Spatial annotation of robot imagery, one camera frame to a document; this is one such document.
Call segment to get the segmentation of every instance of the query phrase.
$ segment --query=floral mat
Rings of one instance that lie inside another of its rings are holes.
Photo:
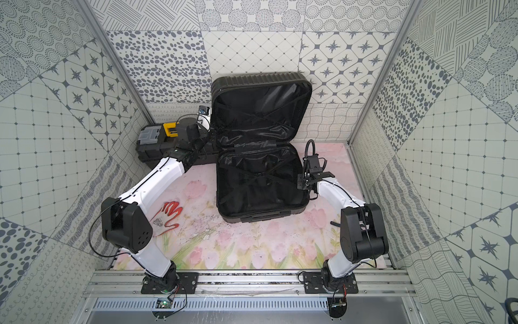
[[[294,143],[299,156],[305,143]],[[317,143],[327,159],[326,170],[361,198],[347,151],[340,143]],[[171,184],[150,208],[148,219],[156,243],[178,269],[318,269],[340,249],[340,215],[327,200],[310,201],[297,215],[255,223],[229,224],[215,203],[215,164],[193,166]],[[378,267],[385,267],[383,257]],[[114,270],[141,270],[128,255],[119,256]]]

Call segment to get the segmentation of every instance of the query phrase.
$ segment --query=vent grille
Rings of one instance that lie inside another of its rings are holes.
[[[158,298],[99,298],[96,311],[176,311],[185,298],[176,297],[172,308],[156,308]],[[327,310],[326,297],[189,297],[184,311],[316,311]]]

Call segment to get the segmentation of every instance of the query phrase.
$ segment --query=suitcase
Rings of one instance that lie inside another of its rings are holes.
[[[220,149],[216,205],[229,223],[302,213],[302,162],[290,144],[311,98],[301,73],[222,77],[212,84],[210,128]]]

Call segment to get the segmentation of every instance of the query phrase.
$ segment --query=patterned tile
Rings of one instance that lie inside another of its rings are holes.
[[[210,75],[296,72],[300,33],[203,32]]]
[[[503,302],[516,293],[518,262],[512,256],[518,252],[517,210],[515,202],[446,237],[495,323],[504,323]]]
[[[396,261],[443,237],[396,155],[369,192],[383,211]]]
[[[210,101],[211,78],[200,32],[109,32],[108,36],[146,103]]]
[[[108,263],[49,239],[0,309],[2,323],[68,323],[94,270]]]
[[[4,1],[2,13],[0,36],[36,74],[94,38],[69,0]]]
[[[455,73],[508,0],[426,0],[408,37]]]
[[[294,142],[345,141],[362,112],[359,104],[309,104]]]
[[[395,154],[372,110],[365,116],[352,149],[368,190]]]
[[[195,0],[202,31],[301,31],[306,0]]]
[[[0,36],[0,100],[21,88],[36,74]]]
[[[89,0],[107,31],[199,29],[193,0]]]
[[[88,231],[100,213],[101,203],[107,197],[118,197],[135,183],[114,158],[107,155],[52,238],[94,255],[88,244]],[[116,248],[102,238],[99,227],[100,221],[92,230],[92,245],[99,253],[110,254]]]
[[[197,114],[200,105],[211,106],[210,103],[201,104],[147,104],[148,111],[155,122],[166,123],[176,121],[185,114]]]
[[[365,104],[394,36],[303,32],[299,69],[313,84],[310,102]]]
[[[44,72],[41,79],[106,150],[137,109],[95,40]]]
[[[128,121],[122,134],[113,141],[110,155],[128,173],[135,183],[139,182],[150,169],[138,159],[135,147],[140,130],[149,123],[139,110],[135,111],[133,118]]]
[[[397,32],[410,0],[309,0],[305,31]]]
[[[0,102],[2,216],[50,235],[106,151],[38,78]]]
[[[2,309],[9,293],[16,287],[27,269],[38,257],[47,237],[28,228],[5,219],[0,219],[0,272],[3,273],[0,282],[0,309]]]
[[[510,3],[482,36],[455,78],[518,131],[518,6]]]
[[[445,70],[407,38],[372,107],[396,151],[450,79]]]
[[[455,80],[398,150],[441,231],[518,200],[518,134]]]
[[[429,323],[492,322],[445,241],[435,242],[399,264],[407,269]]]

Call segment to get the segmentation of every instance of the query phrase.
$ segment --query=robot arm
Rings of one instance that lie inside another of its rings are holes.
[[[106,198],[101,204],[103,238],[128,253],[147,273],[146,282],[162,293],[177,287],[176,266],[157,247],[153,228],[146,218],[150,206],[160,194],[198,159],[209,140],[204,118],[185,118],[176,126],[178,143],[164,155],[144,179],[117,199]]]
[[[310,144],[313,154],[309,156]],[[326,198],[340,213],[341,250],[322,267],[324,286],[333,291],[340,279],[349,275],[361,262],[386,254],[389,243],[380,207],[366,204],[344,189],[331,172],[324,171],[326,162],[320,166],[315,143],[309,140],[304,154],[304,173],[298,176],[297,185]]]

